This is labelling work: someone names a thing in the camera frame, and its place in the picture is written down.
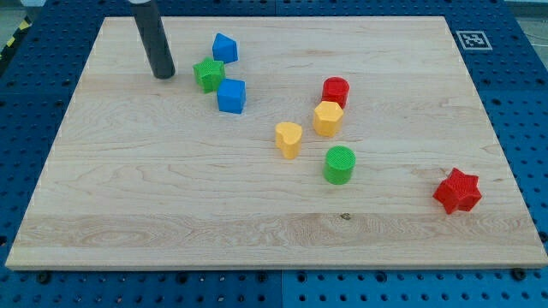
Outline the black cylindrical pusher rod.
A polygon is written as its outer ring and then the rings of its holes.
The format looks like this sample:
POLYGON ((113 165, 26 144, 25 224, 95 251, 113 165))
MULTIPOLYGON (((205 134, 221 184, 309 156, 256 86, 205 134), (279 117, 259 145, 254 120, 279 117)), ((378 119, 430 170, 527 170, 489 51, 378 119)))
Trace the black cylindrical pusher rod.
POLYGON ((161 80, 171 78, 176 69, 157 2, 129 0, 129 5, 153 76, 161 80))

